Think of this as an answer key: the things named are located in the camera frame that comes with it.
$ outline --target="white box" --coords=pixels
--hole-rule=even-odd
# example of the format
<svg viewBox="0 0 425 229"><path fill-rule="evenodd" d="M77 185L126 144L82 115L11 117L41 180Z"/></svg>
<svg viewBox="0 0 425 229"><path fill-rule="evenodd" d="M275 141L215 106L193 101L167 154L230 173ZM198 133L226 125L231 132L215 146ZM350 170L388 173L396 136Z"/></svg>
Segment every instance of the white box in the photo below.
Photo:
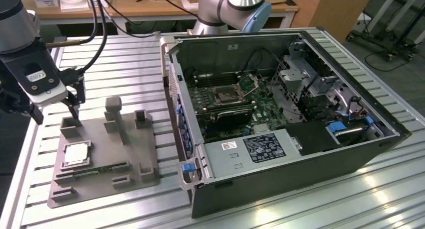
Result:
<svg viewBox="0 0 425 229"><path fill-rule="evenodd" d="M90 10L86 0L59 0L59 11L86 11Z"/></svg>
<svg viewBox="0 0 425 229"><path fill-rule="evenodd" d="M360 13L351 30L362 32L366 29L366 25L368 24L370 20L371 18Z"/></svg>

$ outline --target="green circuit board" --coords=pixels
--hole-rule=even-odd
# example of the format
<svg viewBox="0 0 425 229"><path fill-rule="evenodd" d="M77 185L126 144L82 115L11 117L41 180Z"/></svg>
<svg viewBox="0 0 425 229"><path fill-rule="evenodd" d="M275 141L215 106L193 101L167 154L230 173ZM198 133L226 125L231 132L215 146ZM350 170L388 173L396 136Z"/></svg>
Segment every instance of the green circuit board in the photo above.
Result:
<svg viewBox="0 0 425 229"><path fill-rule="evenodd" d="M267 88L267 82L251 78L240 78L236 84L189 88L189 95L205 142L214 142L252 134L252 127L266 124L268 130L286 125ZM214 122L227 112L248 112L248 121L239 125L217 128Z"/></svg>

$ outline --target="wooden desk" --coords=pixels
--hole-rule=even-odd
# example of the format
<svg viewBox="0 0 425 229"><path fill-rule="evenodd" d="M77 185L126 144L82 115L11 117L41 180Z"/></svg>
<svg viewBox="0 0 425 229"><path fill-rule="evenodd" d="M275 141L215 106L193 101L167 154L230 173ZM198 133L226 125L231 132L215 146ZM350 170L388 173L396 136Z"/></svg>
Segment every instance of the wooden desk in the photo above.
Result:
<svg viewBox="0 0 425 229"><path fill-rule="evenodd" d="M182 7L179 0L170 1ZM61 12L58 7L37 8L33 0L21 0L21 2L26 9L35 11L39 23L43 25L93 22L90 11ZM163 0L109 0L109 2L131 21L195 19ZM275 3L271 5L270 17L282 17L279 27L286 28L290 26L296 11L296 6ZM114 16L118 26L125 29L126 20L110 8L107 8L107 12Z"/></svg>
<svg viewBox="0 0 425 229"><path fill-rule="evenodd" d="M292 0L300 7L290 27L322 26L343 42L368 0Z"/></svg>

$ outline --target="robotic arm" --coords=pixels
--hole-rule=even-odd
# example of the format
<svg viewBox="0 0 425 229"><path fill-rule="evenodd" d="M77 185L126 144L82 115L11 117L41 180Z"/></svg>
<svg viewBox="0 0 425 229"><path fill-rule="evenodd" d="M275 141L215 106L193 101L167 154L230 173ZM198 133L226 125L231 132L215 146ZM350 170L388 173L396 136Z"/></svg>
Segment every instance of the robotic arm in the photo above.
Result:
<svg viewBox="0 0 425 229"><path fill-rule="evenodd" d="M270 12L271 5L263 0L199 0L198 20L191 34L224 34L226 25L242 32L256 32Z"/></svg>
<svg viewBox="0 0 425 229"><path fill-rule="evenodd" d="M242 32L259 31L270 9L270 3L263 0L199 0L191 34L224 34L226 24ZM19 0L0 0L0 109L29 115L41 124L42 114L37 107L55 102L62 102L73 118L78 118L77 109L85 102L82 74L86 69L57 69L34 19ZM75 95L66 86L75 90Z"/></svg>
<svg viewBox="0 0 425 229"><path fill-rule="evenodd" d="M85 102L82 80L74 69L57 69L21 1L0 0L0 109L29 114L41 124L37 107L62 102L77 118Z"/></svg>

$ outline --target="metal slatted table surface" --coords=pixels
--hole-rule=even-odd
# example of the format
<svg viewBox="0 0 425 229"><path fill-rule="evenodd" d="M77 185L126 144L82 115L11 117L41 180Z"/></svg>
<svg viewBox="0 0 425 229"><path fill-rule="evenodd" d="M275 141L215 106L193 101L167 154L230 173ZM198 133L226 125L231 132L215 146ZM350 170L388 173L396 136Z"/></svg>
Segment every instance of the metal slatted table surface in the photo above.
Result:
<svg viewBox="0 0 425 229"><path fill-rule="evenodd" d="M62 104L43 109L43 125L30 121L0 228L419 228L425 225L425 119L324 31L306 30L366 90L412 132L391 151L355 173L223 212L190 218L187 193L178 187L177 151L161 83L158 37L110 36L85 74L79 117L102 117L103 98L119 96L122 113L145 109L154 121L161 183L131 192L50 209L49 183ZM57 66L82 66L101 38L55 49Z"/></svg>

